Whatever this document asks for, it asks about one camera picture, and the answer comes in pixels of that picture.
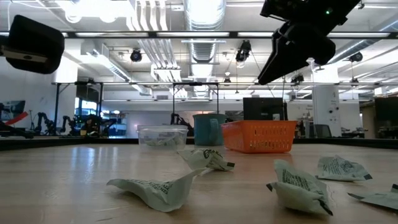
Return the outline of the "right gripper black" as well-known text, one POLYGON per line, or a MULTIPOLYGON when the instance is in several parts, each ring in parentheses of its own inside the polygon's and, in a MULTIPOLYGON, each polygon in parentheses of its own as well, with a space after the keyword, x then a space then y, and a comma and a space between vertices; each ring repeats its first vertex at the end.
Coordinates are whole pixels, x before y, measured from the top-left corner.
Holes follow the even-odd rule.
POLYGON ((272 35, 272 52, 258 76, 266 85, 308 65, 325 65, 336 45, 328 35, 342 26, 359 0, 266 0, 260 15, 284 22, 272 35))

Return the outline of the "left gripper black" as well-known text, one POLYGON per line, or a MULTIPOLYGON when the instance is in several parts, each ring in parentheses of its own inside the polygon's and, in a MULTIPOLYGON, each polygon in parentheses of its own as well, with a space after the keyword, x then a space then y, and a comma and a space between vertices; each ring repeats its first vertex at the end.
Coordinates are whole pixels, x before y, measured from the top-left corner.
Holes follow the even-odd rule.
POLYGON ((64 50, 62 32, 19 14, 8 35, 1 36, 1 56, 19 70, 51 74, 58 69, 64 50))

